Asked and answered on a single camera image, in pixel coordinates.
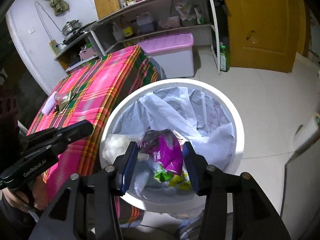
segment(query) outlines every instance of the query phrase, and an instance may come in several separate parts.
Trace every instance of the human hand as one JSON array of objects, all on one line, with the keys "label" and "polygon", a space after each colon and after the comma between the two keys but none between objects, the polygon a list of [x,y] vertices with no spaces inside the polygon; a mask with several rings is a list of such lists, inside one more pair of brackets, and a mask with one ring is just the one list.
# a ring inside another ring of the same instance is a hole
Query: human hand
[{"label": "human hand", "polygon": [[[15,195],[13,195],[8,188],[3,189],[2,192],[4,197],[12,207],[18,208],[23,212],[28,213],[28,210],[23,207],[22,201],[20,201]],[[31,192],[33,194],[33,197],[35,198],[34,206],[39,210],[44,209],[48,205],[48,196],[42,176],[38,176],[35,179],[35,182],[31,187]],[[16,194],[25,202],[29,203],[28,198],[24,193],[18,191],[16,192]]]}]

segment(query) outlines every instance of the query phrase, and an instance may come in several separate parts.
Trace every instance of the pink lid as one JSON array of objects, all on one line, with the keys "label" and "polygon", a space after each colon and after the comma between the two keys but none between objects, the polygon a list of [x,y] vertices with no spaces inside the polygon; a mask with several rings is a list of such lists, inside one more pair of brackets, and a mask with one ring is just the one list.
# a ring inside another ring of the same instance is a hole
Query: pink lid
[{"label": "pink lid", "polygon": [[166,35],[150,40],[141,41],[138,45],[146,53],[155,53],[171,49],[181,49],[193,46],[192,33]]}]

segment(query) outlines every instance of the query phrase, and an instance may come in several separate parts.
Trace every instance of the cooking pot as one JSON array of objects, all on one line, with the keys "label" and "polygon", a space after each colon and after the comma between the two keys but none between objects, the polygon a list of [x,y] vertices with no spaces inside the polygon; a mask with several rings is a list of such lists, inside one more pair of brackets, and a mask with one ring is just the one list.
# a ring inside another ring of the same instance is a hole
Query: cooking pot
[{"label": "cooking pot", "polygon": [[69,21],[62,28],[62,33],[64,36],[67,36],[69,33],[73,32],[74,30],[79,29],[81,26],[82,26],[82,23],[80,23],[79,20]]}]

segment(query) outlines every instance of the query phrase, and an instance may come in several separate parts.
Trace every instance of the wooden cutting board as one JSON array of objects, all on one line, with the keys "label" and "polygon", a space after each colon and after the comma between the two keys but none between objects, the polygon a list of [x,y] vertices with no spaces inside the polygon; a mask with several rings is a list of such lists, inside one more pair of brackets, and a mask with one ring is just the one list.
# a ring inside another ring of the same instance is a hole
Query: wooden cutting board
[{"label": "wooden cutting board", "polygon": [[94,0],[94,3],[99,20],[121,9],[119,0]]}]

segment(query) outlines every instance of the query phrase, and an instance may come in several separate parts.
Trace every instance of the white floor tile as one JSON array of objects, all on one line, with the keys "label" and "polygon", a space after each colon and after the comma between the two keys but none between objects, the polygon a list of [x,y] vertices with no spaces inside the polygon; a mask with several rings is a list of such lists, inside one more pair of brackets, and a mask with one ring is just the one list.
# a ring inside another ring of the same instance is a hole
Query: white floor tile
[{"label": "white floor tile", "polygon": [[194,77],[190,78],[190,79],[193,79],[193,80],[198,80],[200,81],[200,76],[199,76],[199,70],[196,71],[196,74]]},{"label": "white floor tile", "polygon": [[[138,226],[137,228],[125,228],[123,230],[124,239],[132,240],[172,240],[174,234],[176,233],[178,226],[181,224],[182,220],[175,219],[168,214],[160,214],[145,211],[142,225],[151,226],[153,228],[148,228],[144,226]],[[168,233],[161,231],[156,228],[161,228]]]},{"label": "white floor tile", "polygon": [[162,228],[170,233],[175,233],[182,220],[175,219],[168,214],[160,214],[146,211],[142,225]]},{"label": "white floor tile", "polygon": [[299,83],[307,85],[307,80],[294,76],[292,73],[280,73],[268,70],[256,70],[267,88],[271,104],[275,107],[280,133],[284,135],[288,145],[288,152],[294,150],[293,135],[301,124],[306,124],[315,110],[307,94],[301,89]]},{"label": "white floor tile", "polygon": [[200,53],[200,81],[223,92],[235,105],[244,126],[244,158],[287,153],[277,112],[255,69],[231,68],[227,73],[212,69],[212,55]]},{"label": "white floor tile", "polygon": [[281,154],[262,158],[244,159],[241,161],[236,175],[249,172],[264,193],[267,195],[277,212],[280,214],[284,189],[284,165],[290,154]]}]

